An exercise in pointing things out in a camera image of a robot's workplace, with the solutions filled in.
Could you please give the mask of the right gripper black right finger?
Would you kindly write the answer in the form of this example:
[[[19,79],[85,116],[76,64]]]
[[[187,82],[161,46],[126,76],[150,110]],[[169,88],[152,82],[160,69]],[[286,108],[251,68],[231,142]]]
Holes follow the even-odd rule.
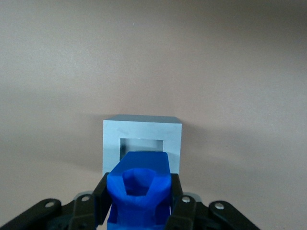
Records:
[[[171,174],[171,215],[166,230],[258,230],[253,222],[232,204],[217,200],[205,206],[184,194],[178,174]]]

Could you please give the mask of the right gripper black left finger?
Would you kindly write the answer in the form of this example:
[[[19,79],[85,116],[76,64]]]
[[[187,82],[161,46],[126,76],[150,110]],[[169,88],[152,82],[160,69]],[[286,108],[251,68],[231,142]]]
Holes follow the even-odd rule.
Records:
[[[48,198],[39,201],[3,226],[2,230],[95,230],[102,225],[112,199],[106,188],[106,173],[95,190],[78,195],[63,205]]]

